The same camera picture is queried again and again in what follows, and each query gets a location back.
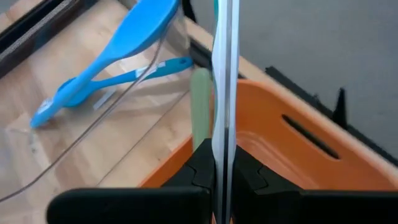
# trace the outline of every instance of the transparent plastic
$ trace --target transparent plastic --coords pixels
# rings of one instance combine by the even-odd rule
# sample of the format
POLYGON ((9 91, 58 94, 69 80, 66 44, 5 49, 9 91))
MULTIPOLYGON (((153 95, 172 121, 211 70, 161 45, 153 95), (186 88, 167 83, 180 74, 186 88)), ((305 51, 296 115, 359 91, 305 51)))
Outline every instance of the transparent plastic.
MULTIPOLYGON (((50 200, 68 189, 134 187, 180 143, 168 147, 145 136, 187 95, 191 69, 98 90, 80 106, 59 111, 44 127, 29 127, 40 102, 91 63, 127 11, 117 1, 99 1, 0 79, 6 99, 0 104, 0 223, 45 223, 50 200), (159 143, 137 149, 142 141, 159 143), (121 167, 126 158, 135 162, 121 167)), ((148 65, 146 71, 152 70, 159 62, 188 56, 188 46, 179 9, 162 39, 95 79, 148 65)))

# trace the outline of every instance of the green object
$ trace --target green object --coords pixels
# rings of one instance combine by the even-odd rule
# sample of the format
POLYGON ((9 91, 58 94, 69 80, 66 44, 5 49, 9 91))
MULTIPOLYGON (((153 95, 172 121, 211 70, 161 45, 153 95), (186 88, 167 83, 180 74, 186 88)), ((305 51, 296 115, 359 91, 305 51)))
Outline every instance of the green object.
POLYGON ((209 70, 198 68, 191 78, 191 121, 193 150, 209 137, 211 75, 209 70))

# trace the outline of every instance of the orange bin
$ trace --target orange bin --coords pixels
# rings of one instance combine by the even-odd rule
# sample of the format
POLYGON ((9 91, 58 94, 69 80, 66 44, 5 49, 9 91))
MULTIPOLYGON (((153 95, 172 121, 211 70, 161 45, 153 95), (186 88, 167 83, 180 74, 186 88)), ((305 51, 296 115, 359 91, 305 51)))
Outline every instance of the orange bin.
MULTIPOLYGON (((239 80, 237 144, 303 189, 396 190, 397 169, 327 118, 283 93, 239 80)), ((141 187, 160 187, 192 155, 184 141, 141 187)))

